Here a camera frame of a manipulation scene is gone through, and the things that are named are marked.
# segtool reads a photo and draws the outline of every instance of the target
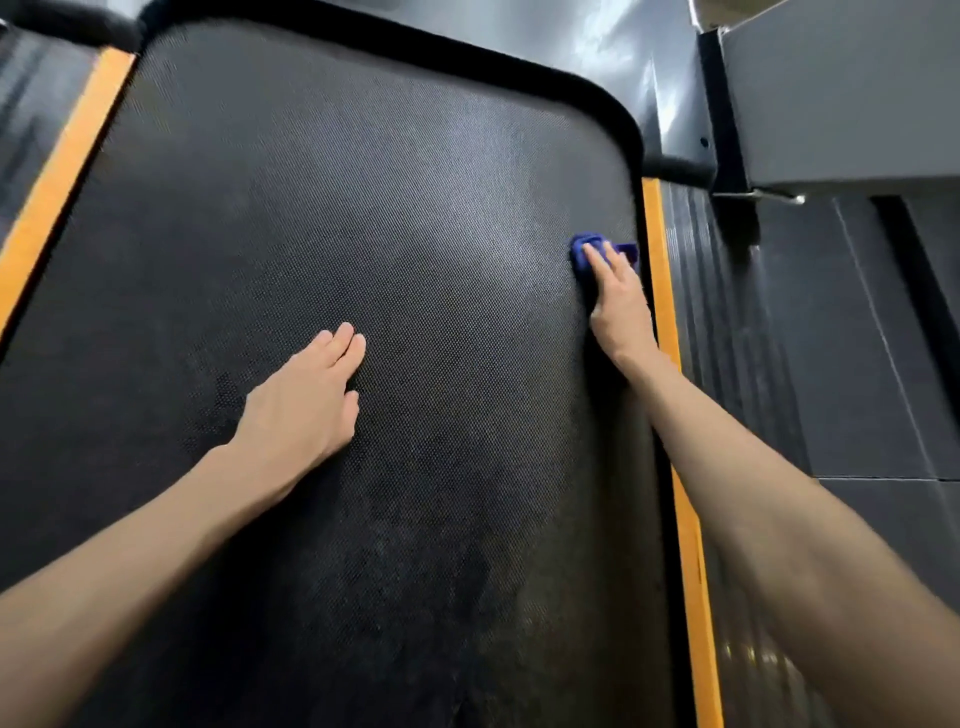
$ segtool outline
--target black running belt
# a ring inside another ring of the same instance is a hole
[[[566,256],[636,218],[577,110],[268,27],[158,38],[0,364],[0,587],[228,440],[320,329],[369,352],[353,443],[77,724],[672,724],[652,437]]]

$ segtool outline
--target blue cloth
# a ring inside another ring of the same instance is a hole
[[[603,252],[604,239],[603,235],[598,235],[596,232],[581,232],[579,235],[574,235],[570,241],[570,259],[573,261],[573,270],[576,271],[578,276],[588,276],[591,273],[590,261],[587,260],[587,254],[584,253],[585,245],[592,245],[603,259],[607,260],[607,256]],[[639,271],[640,248],[637,243],[614,243],[613,249],[624,254],[631,267],[635,271]]]

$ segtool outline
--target forearm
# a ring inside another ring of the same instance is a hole
[[[0,595],[0,724],[61,723],[159,603],[245,518],[208,497],[216,453]]]
[[[944,682],[960,678],[956,616],[850,508],[665,357],[628,377],[705,532],[830,702],[857,724],[948,724],[960,707]]]

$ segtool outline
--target wrist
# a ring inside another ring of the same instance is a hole
[[[621,367],[623,375],[638,391],[645,391],[661,376],[675,375],[676,364],[660,349],[629,355]]]

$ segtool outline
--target orange side rail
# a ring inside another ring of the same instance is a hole
[[[3,248],[0,248],[0,334],[10,322],[100,130],[107,122],[133,66],[133,59],[133,55],[114,48],[100,52],[84,92],[36,178]]]
[[[643,181],[643,206],[647,218],[650,273],[654,286],[654,311],[660,348],[680,369],[680,337],[677,333],[677,313],[673,303],[666,225],[663,221],[663,196],[659,180]],[[723,705],[720,701],[720,680],[713,642],[713,617],[710,613],[700,519],[697,518],[676,471],[673,471],[673,496],[677,511],[686,632],[690,641],[697,725],[699,728],[723,728]]]

